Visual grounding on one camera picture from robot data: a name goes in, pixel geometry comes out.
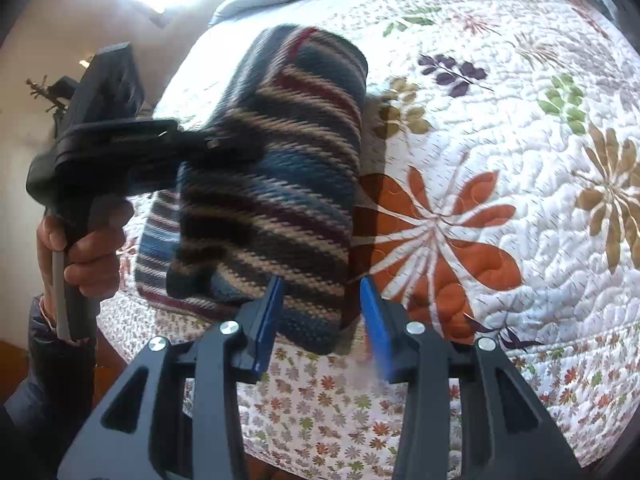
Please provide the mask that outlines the person left forearm dark sleeve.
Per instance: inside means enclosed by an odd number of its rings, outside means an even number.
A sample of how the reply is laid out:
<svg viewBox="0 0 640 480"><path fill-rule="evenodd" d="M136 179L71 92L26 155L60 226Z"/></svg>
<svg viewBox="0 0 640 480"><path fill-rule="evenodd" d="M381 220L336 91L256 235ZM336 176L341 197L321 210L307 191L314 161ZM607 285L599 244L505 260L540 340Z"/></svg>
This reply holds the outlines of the person left forearm dark sleeve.
<svg viewBox="0 0 640 480"><path fill-rule="evenodd" d="M1 477L54 479L92 409L96 342L56 336L40 296L28 320L28 375L1 407Z"/></svg>

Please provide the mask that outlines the person left hand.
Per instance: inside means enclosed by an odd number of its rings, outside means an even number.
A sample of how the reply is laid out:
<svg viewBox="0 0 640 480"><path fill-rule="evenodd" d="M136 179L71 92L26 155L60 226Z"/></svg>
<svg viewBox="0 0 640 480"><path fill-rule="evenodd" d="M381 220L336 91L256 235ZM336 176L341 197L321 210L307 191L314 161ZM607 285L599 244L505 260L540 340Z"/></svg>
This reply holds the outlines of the person left hand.
<svg viewBox="0 0 640 480"><path fill-rule="evenodd" d="M126 242L124 226L134 215L128 200L121 198L110 210L106 223L78 240L68 250L64 271L67 284L77 286L87 298L104 300L119 289L119 258L116 252ZM53 216L44 216L36 231L37 258L43 281L40 304L49 318L56 318L53 291L52 256L65 252L66 238L62 222Z"/></svg>

